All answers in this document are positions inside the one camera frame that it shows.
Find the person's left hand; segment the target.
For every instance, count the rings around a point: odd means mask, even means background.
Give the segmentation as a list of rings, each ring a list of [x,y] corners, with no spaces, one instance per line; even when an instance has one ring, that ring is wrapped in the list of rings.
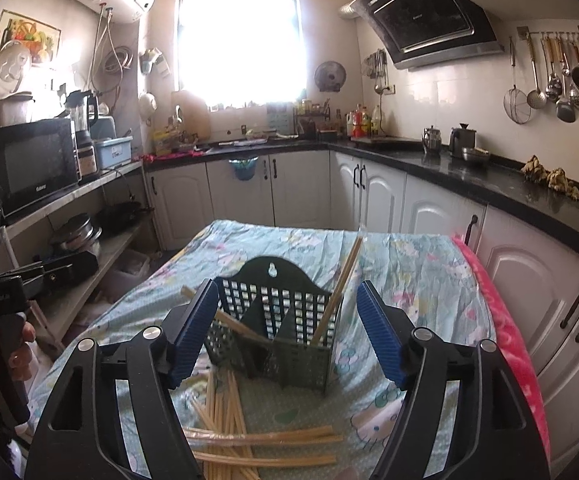
[[[29,345],[36,339],[32,324],[25,322],[20,335],[20,346],[9,357],[10,375],[14,380],[26,382],[32,377],[32,350]]]

